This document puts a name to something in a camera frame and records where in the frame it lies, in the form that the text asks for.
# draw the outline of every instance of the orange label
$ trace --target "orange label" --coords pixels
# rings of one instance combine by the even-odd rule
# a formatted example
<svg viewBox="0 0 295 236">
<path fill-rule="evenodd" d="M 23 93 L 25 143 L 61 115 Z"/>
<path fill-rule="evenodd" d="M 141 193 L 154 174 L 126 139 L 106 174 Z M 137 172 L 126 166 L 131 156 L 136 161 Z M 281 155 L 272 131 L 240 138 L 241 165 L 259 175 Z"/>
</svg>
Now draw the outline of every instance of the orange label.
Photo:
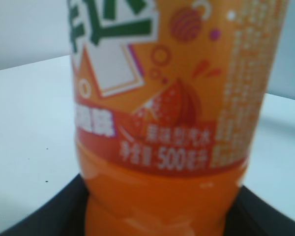
<svg viewBox="0 0 295 236">
<path fill-rule="evenodd" d="M 245 161 L 286 1 L 69 4 L 78 142 L 153 175 Z"/>
</svg>

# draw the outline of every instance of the orange soda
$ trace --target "orange soda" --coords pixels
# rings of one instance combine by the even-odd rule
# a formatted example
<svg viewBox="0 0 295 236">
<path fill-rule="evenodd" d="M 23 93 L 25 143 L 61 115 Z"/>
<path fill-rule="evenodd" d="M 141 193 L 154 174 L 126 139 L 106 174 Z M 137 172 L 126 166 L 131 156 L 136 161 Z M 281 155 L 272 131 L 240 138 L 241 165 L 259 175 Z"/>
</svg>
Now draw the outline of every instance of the orange soda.
<svg viewBox="0 0 295 236">
<path fill-rule="evenodd" d="M 68 0 L 86 236 L 222 236 L 286 0 Z"/>
</svg>

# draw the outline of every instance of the black cup holder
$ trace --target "black cup holder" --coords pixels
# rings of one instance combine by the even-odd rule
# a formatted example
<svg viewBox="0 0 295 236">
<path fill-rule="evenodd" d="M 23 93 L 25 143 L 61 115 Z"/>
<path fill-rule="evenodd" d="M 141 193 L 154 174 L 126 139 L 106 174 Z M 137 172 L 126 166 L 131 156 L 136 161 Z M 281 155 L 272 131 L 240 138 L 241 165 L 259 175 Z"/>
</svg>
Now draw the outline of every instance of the black cup holder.
<svg viewBox="0 0 295 236">
<path fill-rule="evenodd" d="M 83 236 L 88 191 L 76 176 L 41 209 L 0 236 Z M 295 236 L 295 222 L 242 187 L 224 236 Z"/>
</svg>

